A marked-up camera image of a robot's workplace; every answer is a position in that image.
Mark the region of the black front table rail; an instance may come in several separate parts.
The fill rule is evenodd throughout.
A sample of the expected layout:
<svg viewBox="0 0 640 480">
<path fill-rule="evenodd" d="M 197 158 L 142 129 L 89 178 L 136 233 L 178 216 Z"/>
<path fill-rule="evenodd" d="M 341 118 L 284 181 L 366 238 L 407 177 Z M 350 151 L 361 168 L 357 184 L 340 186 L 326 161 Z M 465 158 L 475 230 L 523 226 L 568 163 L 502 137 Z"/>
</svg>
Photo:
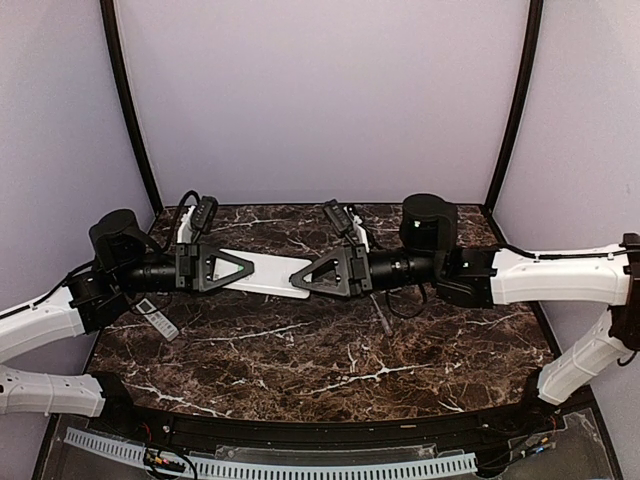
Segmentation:
<svg viewBox="0 0 640 480">
<path fill-rule="evenodd" d="M 91 426 L 129 439 L 149 440 L 176 450 L 212 453 L 225 447 L 328 451 L 434 444 L 472 450 L 504 449 L 512 439 L 559 422 L 550 414 L 526 414 L 516 405 L 470 413 L 368 422 L 268 422 L 213 418 L 136 407 L 127 427 L 93 420 Z"/>
</svg>

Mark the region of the clear pen screwdriver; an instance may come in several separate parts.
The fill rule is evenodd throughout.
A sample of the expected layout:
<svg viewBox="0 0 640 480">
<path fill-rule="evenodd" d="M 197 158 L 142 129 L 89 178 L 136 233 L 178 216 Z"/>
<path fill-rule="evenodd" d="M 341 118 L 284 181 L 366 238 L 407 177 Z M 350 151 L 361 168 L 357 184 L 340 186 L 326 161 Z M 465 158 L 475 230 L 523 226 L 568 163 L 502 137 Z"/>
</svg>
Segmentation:
<svg viewBox="0 0 640 480">
<path fill-rule="evenodd" d="M 382 311 L 382 309 L 381 309 L 381 307 L 380 307 L 380 305 L 379 305 L 379 303 L 378 303 L 378 301 L 376 299 L 376 296 L 375 295 L 371 295 L 370 298 L 371 298 L 372 303 L 374 305 L 374 308 L 375 308 L 375 310 L 377 312 L 377 315 L 379 317 L 379 320 L 380 320 L 380 323 L 381 323 L 381 326 L 382 326 L 382 329 L 383 329 L 384 333 L 387 336 L 392 336 L 393 335 L 393 330 L 391 328 L 391 324 L 389 323 L 387 317 L 383 313 L 383 311 Z"/>
</svg>

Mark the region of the right black frame post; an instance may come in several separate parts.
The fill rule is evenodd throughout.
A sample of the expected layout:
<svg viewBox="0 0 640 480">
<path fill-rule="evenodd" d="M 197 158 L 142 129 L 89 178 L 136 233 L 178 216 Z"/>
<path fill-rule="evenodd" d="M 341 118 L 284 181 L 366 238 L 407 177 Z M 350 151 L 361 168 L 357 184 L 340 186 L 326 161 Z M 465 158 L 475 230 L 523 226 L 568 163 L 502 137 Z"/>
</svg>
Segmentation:
<svg viewBox="0 0 640 480">
<path fill-rule="evenodd" d="M 496 209 L 514 151 L 533 73 L 543 10 L 543 0 L 531 0 L 529 2 L 521 58 L 511 106 L 495 168 L 483 204 L 488 215 L 493 215 Z"/>
</svg>

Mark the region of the white remote green buttons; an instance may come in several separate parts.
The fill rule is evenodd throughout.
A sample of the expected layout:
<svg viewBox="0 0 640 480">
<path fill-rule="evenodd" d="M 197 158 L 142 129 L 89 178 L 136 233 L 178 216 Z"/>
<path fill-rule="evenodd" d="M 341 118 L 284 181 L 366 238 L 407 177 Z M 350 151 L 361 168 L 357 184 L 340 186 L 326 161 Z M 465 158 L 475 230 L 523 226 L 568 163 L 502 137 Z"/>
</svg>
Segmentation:
<svg viewBox="0 0 640 480">
<path fill-rule="evenodd" d="M 307 299 L 310 296 L 308 290 L 293 286 L 290 276 L 309 266 L 311 260 L 232 249 L 222 249 L 222 252 L 254 264 L 251 275 L 225 285 L 225 289 L 294 299 Z"/>
</svg>

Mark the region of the left black frame post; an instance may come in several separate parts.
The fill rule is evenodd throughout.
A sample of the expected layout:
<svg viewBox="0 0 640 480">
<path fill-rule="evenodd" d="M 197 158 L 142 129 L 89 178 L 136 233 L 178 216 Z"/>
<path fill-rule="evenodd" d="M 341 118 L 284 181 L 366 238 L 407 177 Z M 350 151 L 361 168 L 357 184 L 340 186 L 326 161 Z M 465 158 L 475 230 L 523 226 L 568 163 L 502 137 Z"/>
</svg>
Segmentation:
<svg viewBox="0 0 640 480">
<path fill-rule="evenodd" d="M 152 172 L 151 162 L 144 144 L 142 130 L 134 105 L 120 38 L 116 15 L 116 2 L 113 0 L 100 0 L 99 5 L 112 75 L 130 145 L 147 199 L 154 216 L 157 217 L 164 210 L 164 205 Z"/>
</svg>

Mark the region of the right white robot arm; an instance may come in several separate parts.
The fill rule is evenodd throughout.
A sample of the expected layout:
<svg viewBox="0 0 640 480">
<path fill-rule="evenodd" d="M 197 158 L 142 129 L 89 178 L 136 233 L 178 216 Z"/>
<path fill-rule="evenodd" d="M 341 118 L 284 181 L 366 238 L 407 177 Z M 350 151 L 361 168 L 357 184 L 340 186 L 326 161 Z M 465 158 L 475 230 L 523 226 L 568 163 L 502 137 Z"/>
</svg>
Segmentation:
<svg viewBox="0 0 640 480">
<path fill-rule="evenodd" d="M 369 251 L 363 243 L 349 243 L 293 273 L 290 282 L 341 298 L 430 284 L 438 298 L 464 308 L 544 301 L 606 305 L 581 339 L 533 375 L 528 397 L 511 410 L 511 426 L 530 434 L 547 420 L 549 405 L 564 403 L 610 364 L 625 365 L 638 353 L 639 236 L 626 233 L 620 243 L 591 250 L 462 248 L 457 222 L 455 204 L 413 194 L 402 203 L 401 248 Z"/>
</svg>

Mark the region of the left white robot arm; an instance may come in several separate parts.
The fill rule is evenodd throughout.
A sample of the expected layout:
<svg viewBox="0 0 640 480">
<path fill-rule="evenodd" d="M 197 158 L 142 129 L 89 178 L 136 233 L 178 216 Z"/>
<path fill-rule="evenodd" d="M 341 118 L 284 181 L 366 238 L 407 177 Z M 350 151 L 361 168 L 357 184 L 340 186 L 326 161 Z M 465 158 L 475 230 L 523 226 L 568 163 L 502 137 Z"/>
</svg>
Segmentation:
<svg viewBox="0 0 640 480">
<path fill-rule="evenodd" d="M 89 237 L 93 260 L 41 298 L 2 313 L 2 362 L 104 329 L 131 310 L 137 293 L 205 293 L 254 272 L 253 262 L 209 245 L 181 243 L 174 255 L 166 254 L 129 209 L 105 215 Z M 2 365 L 1 411 L 102 417 L 120 436 L 134 435 L 141 427 L 140 412 L 112 373 L 65 376 Z"/>
</svg>

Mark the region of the white remote on left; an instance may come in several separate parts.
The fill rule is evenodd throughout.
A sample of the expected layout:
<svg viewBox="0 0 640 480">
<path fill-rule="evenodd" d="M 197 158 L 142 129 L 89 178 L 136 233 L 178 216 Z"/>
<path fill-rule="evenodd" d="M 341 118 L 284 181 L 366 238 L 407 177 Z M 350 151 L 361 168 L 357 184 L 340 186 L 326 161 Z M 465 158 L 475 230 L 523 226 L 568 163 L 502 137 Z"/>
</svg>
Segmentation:
<svg viewBox="0 0 640 480">
<path fill-rule="evenodd" d="M 141 314 L 167 341 L 175 340 L 179 330 L 150 300 L 140 300 L 135 305 L 136 311 Z"/>
</svg>

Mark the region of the black frame post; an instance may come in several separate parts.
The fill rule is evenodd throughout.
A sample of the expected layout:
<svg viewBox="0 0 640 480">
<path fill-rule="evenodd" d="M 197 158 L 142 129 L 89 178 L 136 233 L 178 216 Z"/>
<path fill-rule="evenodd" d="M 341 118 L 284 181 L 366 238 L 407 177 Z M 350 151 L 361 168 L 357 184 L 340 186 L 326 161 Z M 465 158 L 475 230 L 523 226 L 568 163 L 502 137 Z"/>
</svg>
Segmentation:
<svg viewBox="0 0 640 480">
<path fill-rule="evenodd" d="M 134 105 L 120 38 L 116 15 L 116 2 L 113 0 L 100 0 L 99 5 L 112 75 L 130 145 L 147 199 L 154 216 L 157 217 L 164 210 L 164 205 L 152 172 L 151 162 L 144 144 L 142 130 Z"/>
<path fill-rule="evenodd" d="M 488 215 L 493 215 L 496 209 L 514 151 L 533 73 L 543 10 L 543 0 L 531 0 L 529 2 L 521 58 L 511 106 L 495 168 L 483 204 Z"/>
</svg>

